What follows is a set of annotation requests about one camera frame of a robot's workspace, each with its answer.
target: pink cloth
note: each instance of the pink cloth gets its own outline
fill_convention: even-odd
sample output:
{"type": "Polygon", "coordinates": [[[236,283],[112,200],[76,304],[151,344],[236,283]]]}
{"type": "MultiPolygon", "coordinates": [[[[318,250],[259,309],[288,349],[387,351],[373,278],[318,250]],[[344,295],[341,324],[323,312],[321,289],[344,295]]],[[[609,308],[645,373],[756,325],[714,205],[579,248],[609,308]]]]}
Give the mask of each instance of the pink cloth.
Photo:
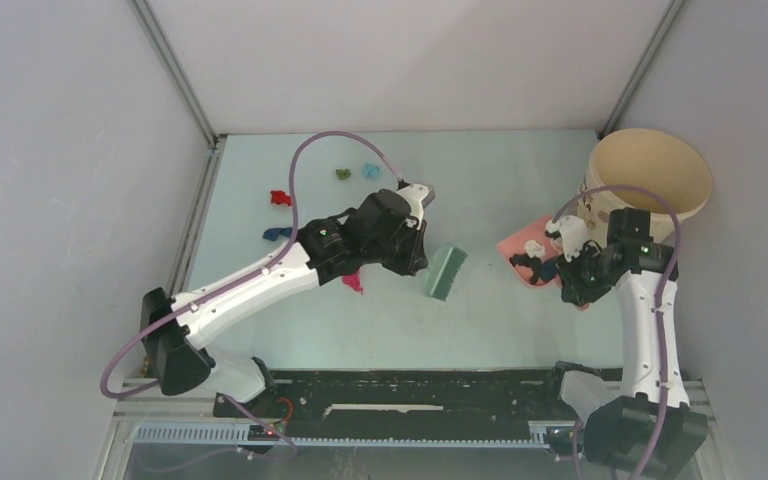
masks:
{"type": "Polygon", "coordinates": [[[363,287],[360,284],[360,272],[355,272],[351,275],[344,275],[343,283],[348,285],[352,290],[363,295],[363,287]]]}

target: red toy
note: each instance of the red toy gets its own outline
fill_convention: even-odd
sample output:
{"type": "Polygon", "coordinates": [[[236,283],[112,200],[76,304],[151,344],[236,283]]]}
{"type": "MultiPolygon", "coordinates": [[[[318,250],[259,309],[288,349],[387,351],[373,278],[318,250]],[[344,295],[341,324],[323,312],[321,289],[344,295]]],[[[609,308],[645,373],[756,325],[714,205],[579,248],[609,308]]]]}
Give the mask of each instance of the red toy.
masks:
{"type": "Polygon", "coordinates": [[[363,287],[360,284],[360,271],[357,271],[351,275],[344,275],[343,283],[348,285],[352,290],[363,295],[363,287]]]}
{"type": "Polygon", "coordinates": [[[275,205],[293,206],[293,199],[284,190],[272,190],[272,203],[275,205]]]}

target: blue toy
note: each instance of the blue toy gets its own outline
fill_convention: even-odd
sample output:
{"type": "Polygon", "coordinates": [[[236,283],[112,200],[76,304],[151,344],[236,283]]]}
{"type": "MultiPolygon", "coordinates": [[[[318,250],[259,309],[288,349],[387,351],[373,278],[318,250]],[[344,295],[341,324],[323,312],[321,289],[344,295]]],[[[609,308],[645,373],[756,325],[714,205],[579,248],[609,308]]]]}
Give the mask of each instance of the blue toy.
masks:
{"type": "Polygon", "coordinates": [[[381,169],[378,165],[367,163],[363,166],[363,176],[366,178],[378,178],[381,176],[381,169]]]}
{"type": "Polygon", "coordinates": [[[273,228],[267,228],[263,232],[263,238],[266,240],[269,240],[270,242],[274,242],[275,240],[278,240],[278,237],[281,235],[284,235],[287,238],[290,238],[290,235],[293,234],[293,227],[273,227],[273,228]]]}

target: white wall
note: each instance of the white wall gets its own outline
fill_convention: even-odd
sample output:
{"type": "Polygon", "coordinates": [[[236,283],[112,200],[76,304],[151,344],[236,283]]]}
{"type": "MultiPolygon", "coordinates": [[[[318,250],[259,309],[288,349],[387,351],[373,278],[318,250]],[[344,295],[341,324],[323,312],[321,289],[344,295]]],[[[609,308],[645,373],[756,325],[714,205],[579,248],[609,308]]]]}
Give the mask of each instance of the white wall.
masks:
{"type": "Polygon", "coordinates": [[[205,153],[125,0],[0,1],[0,479],[92,475],[205,153]]]}
{"type": "Polygon", "coordinates": [[[221,133],[601,128],[668,0],[151,2],[221,133]]]}
{"type": "Polygon", "coordinates": [[[625,126],[678,135],[711,166],[679,260],[682,361],[742,477],[768,478],[768,2],[689,4],[625,126]]]}

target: cable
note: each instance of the cable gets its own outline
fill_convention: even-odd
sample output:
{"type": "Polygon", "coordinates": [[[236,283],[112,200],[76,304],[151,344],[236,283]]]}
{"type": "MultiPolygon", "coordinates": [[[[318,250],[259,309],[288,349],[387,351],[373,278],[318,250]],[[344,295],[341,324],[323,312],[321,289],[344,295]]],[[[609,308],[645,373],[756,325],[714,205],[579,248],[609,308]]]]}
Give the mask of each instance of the cable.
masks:
{"type": "Polygon", "coordinates": [[[293,402],[291,402],[291,401],[290,401],[290,399],[289,399],[289,398],[287,398],[287,397],[279,397],[279,398],[276,398],[276,399],[275,399],[275,401],[276,401],[276,402],[284,402],[284,403],[286,403],[286,404],[287,404],[287,408],[289,408],[289,409],[290,409],[290,410],[287,412],[287,416],[285,416],[285,417],[284,417],[284,418],[281,420],[281,423],[283,423],[283,424],[284,424],[284,427],[286,427],[286,426],[287,426],[287,424],[288,424],[288,423],[290,423],[290,419],[291,419],[291,418],[293,418],[293,402]]]}
{"type": "Polygon", "coordinates": [[[581,419],[575,421],[575,426],[572,427],[572,463],[575,465],[575,474],[578,476],[578,480],[583,480],[581,475],[581,462],[578,461],[578,431],[581,430],[581,419]]]}
{"type": "MultiPolygon", "coordinates": [[[[366,145],[370,150],[372,150],[373,152],[375,152],[376,155],[378,155],[378,157],[381,159],[382,162],[384,162],[384,165],[386,165],[387,168],[393,173],[393,175],[396,177],[396,180],[398,180],[399,183],[404,181],[404,177],[402,177],[402,173],[396,168],[395,165],[393,165],[393,163],[387,158],[387,156],[384,155],[384,152],[382,152],[378,147],[372,144],[372,142],[370,142],[369,140],[363,137],[360,137],[358,135],[355,135],[354,133],[343,132],[339,130],[321,132],[311,136],[310,138],[302,142],[302,144],[299,145],[299,147],[296,149],[296,152],[293,154],[293,159],[290,161],[289,189],[290,189],[290,198],[292,198],[293,200],[296,200],[296,164],[299,161],[299,156],[301,155],[302,151],[305,148],[307,148],[308,145],[319,140],[320,138],[325,138],[325,137],[346,137],[366,145]]],[[[278,262],[280,262],[287,255],[287,252],[290,251],[290,249],[293,247],[293,244],[296,242],[296,237],[299,233],[298,202],[293,201],[291,208],[293,211],[293,233],[290,235],[290,239],[284,245],[284,248],[282,248],[281,251],[278,252],[277,255],[275,255],[275,258],[268,261],[266,265],[264,265],[264,267],[266,267],[267,269],[270,269],[273,266],[277,265],[278,262]]],[[[125,355],[144,338],[148,337],[149,335],[157,331],[157,329],[163,327],[164,325],[171,322],[172,320],[175,320],[179,316],[189,312],[192,306],[199,306],[206,302],[209,302],[210,300],[228,292],[229,290],[233,290],[234,288],[237,288],[240,285],[254,278],[257,278],[260,274],[261,274],[261,269],[256,269],[253,272],[247,273],[246,275],[236,280],[228,282],[227,284],[217,288],[216,290],[207,292],[201,297],[199,297],[198,299],[182,306],[181,308],[175,310],[174,312],[164,315],[159,320],[152,323],[151,325],[146,327],[143,331],[138,333],[134,338],[128,340],[128,342],[125,343],[125,345],[122,348],[120,348],[115,355],[113,355],[113,358],[110,359],[110,362],[104,368],[104,371],[101,374],[101,381],[99,383],[101,394],[107,398],[123,399],[123,398],[128,398],[131,395],[136,395],[138,393],[144,392],[154,387],[155,385],[157,385],[158,382],[157,380],[155,380],[153,382],[149,382],[145,385],[141,385],[131,390],[127,390],[124,392],[114,392],[110,390],[108,383],[110,382],[110,375],[113,373],[113,369],[116,368],[116,365],[118,365],[119,362],[122,361],[122,358],[124,358],[125,355]]]]}
{"type": "MultiPolygon", "coordinates": [[[[663,304],[664,289],[667,286],[667,281],[669,281],[670,275],[673,273],[673,270],[675,270],[676,263],[678,262],[678,252],[681,248],[681,225],[679,224],[675,210],[673,210],[673,207],[667,203],[666,200],[661,198],[659,195],[646,190],[645,188],[635,187],[633,185],[606,185],[581,192],[578,195],[572,197],[572,199],[566,204],[564,204],[564,206],[558,210],[558,213],[555,214],[555,217],[552,220],[554,222],[560,220],[561,216],[573,205],[575,205],[575,203],[578,202],[581,198],[607,190],[625,190],[629,192],[636,192],[654,199],[661,204],[661,206],[670,216],[670,219],[673,221],[673,228],[675,230],[673,254],[670,256],[670,261],[667,263],[667,268],[664,270],[664,274],[661,275],[661,278],[658,281],[658,286],[655,289],[655,324],[658,329],[658,353],[660,356],[659,363],[661,368],[661,399],[658,402],[658,415],[655,418],[655,428],[652,430],[652,435],[649,437],[649,442],[646,444],[646,448],[643,450],[643,455],[640,457],[640,461],[637,463],[637,466],[634,467],[634,470],[628,477],[629,480],[638,480],[640,475],[643,473],[643,470],[646,468],[646,464],[649,463],[649,460],[652,458],[652,454],[655,451],[655,446],[658,444],[658,439],[660,438],[661,431],[664,428],[664,420],[667,417],[667,395],[669,393],[667,382],[669,381],[669,363],[667,362],[667,332],[666,327],[664,326],[664,312],[661,311],[661,305],[663,304]]],[[[578,464],[577,456],[574,460],[576,464],[578,464]]]]}
{"type": "MultiPolygon", "coordinates": [[[[286,454],[286,455],[265,455],[265,454],[262,454],[262,453],[255,453],[255,452],[246,450],[246,452],[248,452],[247,453],[247,457],[249,457],[249,458],[260,457],[260,458],[265,458],[267,460],[289,460],[289,459],[295,457],[297,453],[299,453],[299,447],[295,443],[293,443],[293,441],[290,440],[289,437],[287,437],[285,434],[279,432],[277,428],[267,424],[263,420],[261,420],[261,419],[257,418],[256,416],[254,416],[254,414],[252,414],[250,411],[248,411],[246,409],[246,407],[244,407],[243,405],[241,405],[239,402],[237,402],[233,398],[229,397],[228,395],[225,395],[225,398],[229,402],[231,402],[231,405],[233,405],[240,412],[242,412],[243,415],[248,417],[249,420],[251,420],[254,423],[260,425],[263,428],[265,428],[266,431],[275,433],[275,435],[278,436],[278,438],[283,440],[284,443],[287,444],[287,446],[289,446],[291,449],[293,449],[292,453],[289,453],[289,454],[286,454]]],[[[290,413],[287,414],[287,416],[284,417],[284,420],[283,420],[284,422],[287,422],[289,420],[290,416],[293,414],[293,404],[288,399],[283,398],[283,397],[279,398],[277,400],[279,400],[279,401],[281,401],[281,400],[286,401],[290,405],[290,413]]],[[[240,446],[218,448],[216,450],[207,452],[207,453],[205,453],[203,455],[199,455],[198,457],[192,458],[190,460],[187,460],[184,463],[175,465],[173,467],[162,467],[162,468],[151,467],[151,466],[146,465],[145,463],[143,463],[142,460],[140,460],[139,458],[137,458],[137,464],[140,466],[140,468],[142,468],[143,470],[145,470],[147,472],[151,472],[151,473],[170,473],[170,472],[175,472],[175,471],[187,468],[187,467],[189,467],[191,465],[195,465],[196,463],[199,463],[202,460],[207,460],[208,458],[214,457],[216,455],[221,455],[221,454],[224,454],[224,453],[231,453],[231,452],[242,453],[243,452],[243,448],[240,447],[240,446]]]]}

